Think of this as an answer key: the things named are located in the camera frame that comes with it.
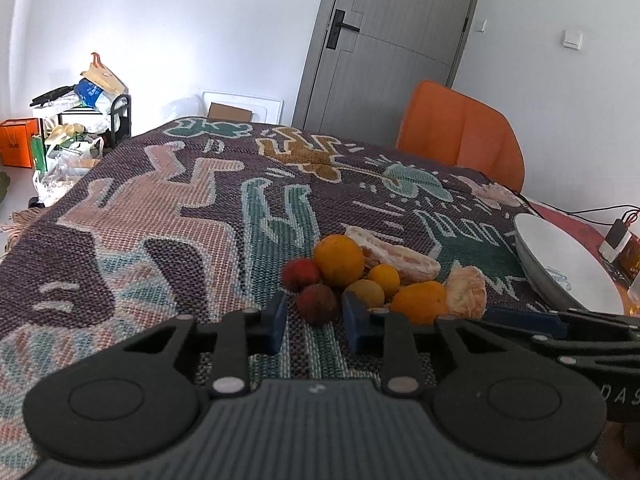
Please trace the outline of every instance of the black door handle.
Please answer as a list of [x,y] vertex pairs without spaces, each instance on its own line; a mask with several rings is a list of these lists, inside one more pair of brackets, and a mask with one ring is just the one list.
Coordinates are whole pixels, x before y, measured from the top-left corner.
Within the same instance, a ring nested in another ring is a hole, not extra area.
[[344,15],[345,12],[343,10],[335,9],[334,20],[332,21],[331,29],[329,30],[329,38],[326,40],[326,47],[331,50],[335,50],[338,46],[338,38],[340,38],[340,30],[342,28],[352,30],[353,32],[360,31],[358,27],[344,23]]

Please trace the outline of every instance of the orange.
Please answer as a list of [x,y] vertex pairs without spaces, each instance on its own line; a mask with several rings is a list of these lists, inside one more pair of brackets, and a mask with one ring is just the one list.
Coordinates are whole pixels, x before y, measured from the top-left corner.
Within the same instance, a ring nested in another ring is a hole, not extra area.
[[387,264],[380,264],[373,267],[367,276],[372,282],[376,282],[385,291],[385,299],[391,300],[394,294],[400,289],[400,274],[395,267]]
[[443,314],[448,314],[446,292],[441,283],[415,283],[401,288],[394,296],[389,310],[402,312],[416,325],[430,325]]
[[356,282],[364,272],[360,246],[345,235],[329,235],[318,242],[314,261],[325,285],[344,288]]
[[355,294],[367,308],[380,308],[385,305],[385,291],[371,280],[358,280],[351,283],[344,291]]

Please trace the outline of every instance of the orange chair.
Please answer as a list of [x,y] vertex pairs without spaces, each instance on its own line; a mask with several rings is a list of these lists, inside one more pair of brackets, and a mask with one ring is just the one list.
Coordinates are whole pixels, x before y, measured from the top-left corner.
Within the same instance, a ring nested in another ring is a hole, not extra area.
[[522,190],[524,160],[509,121],[497,110],[437,83],[418,85],[396,148],[482,171],[514,191]]

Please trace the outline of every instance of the door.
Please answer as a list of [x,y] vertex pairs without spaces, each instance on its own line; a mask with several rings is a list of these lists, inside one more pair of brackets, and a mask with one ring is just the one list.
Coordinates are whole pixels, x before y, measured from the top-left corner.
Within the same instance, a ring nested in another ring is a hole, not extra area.
[[395,145],[418,83],[447,83],[471,1],[335,0],[304,128]]

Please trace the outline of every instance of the woven fabric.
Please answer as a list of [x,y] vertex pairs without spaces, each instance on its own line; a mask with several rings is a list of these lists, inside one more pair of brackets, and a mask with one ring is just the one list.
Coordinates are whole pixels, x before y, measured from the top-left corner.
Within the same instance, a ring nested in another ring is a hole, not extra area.
[[[544,310],[514,249],[527,211],[473,170],[294,128],[185,118],[127,141],[0,265],[0,478],[36,459],[21,409],[39,379],[178,314],[261,308],[284,263],[347,225],[433,256],[440,281],[480,267],[490,307]],[[291,301],[280,353],[251,373],[378,381],[380,365],[349,352],[340,319],[310,328]]]

